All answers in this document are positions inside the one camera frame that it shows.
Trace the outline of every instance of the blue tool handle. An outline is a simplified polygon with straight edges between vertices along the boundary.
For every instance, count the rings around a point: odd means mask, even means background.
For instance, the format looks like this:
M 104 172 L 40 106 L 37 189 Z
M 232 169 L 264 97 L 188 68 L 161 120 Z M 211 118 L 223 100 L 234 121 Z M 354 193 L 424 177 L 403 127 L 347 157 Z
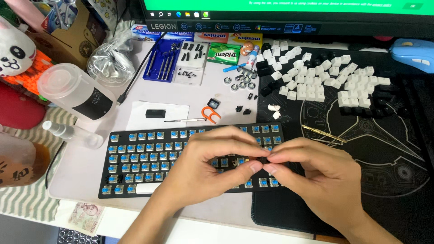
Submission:
M 238 67 L 243 67 L 243 66 L 246 66 L 246 64 L 243 63 L 243 64 L 240 64 L 240 65 L 234 65 L 234 66 L 231 66 L 229 68 L 225 68 L 225 69 L 223 69 L 223 72 L 228 72 L 228 71 L 231 71 L 231 70 L 237 69 Z

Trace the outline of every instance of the red cushion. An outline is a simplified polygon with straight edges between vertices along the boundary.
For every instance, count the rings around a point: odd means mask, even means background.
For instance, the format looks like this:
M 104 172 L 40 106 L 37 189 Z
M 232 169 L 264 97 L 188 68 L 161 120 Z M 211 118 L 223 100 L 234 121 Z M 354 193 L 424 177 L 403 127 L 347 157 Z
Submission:
M 0 82 L 0 124 L 26 130 L 38 125 L 45 115 L 44 105 Z

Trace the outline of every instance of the mentos pack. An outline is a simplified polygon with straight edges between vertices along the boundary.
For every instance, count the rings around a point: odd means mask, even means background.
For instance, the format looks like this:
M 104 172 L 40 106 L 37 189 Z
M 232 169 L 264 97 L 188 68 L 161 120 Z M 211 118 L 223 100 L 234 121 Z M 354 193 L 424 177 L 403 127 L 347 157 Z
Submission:
M 140 41 L 154 42 L 161 36 L 161 32 L 149 31 L 146 25 L 133 25 L 131 32 L 133 32 L 133 39 Z
M 194 41 L 200 43 L 227 43 L 229 33 L 196 32 Z
M 194 32 L 167 32 L 163 36 L 164 40 L 180 40 L 180 41 L 193 41 Z
M 245 42 L 250 41 L 253 45 L 262 46 L 261 33 L 229 33 L 228 44 L 243 45 Z

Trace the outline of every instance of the monitor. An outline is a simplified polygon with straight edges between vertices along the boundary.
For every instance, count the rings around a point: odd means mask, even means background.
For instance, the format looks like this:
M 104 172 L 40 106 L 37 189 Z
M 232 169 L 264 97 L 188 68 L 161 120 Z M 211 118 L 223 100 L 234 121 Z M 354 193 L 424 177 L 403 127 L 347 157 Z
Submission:
M 434 0 L 139 0 L 152 31 L 434 37 Z

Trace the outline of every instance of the hand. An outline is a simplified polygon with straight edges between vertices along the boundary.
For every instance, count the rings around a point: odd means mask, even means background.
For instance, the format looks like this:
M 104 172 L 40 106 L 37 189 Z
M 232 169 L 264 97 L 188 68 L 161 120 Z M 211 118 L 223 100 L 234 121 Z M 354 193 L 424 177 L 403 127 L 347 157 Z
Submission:
M 306 138 L 276 146 L 263 169 L 300 195 L 323 221 L 341 230 L 366 219 L 361 201 L 361 170 L 345 151 Z M 300 162 L 306 177 L 279 163 Z
M 262 169 L 262 163 L 252 159 L 236 169 L 219 174 L 208 161 L 227 154 L 266 157 L 270 152 L 261 148 L 254 137 L 234 126 L 194 134 L 151 200 L 162 198 L 177 211 L 219 196 L 245 183 Z

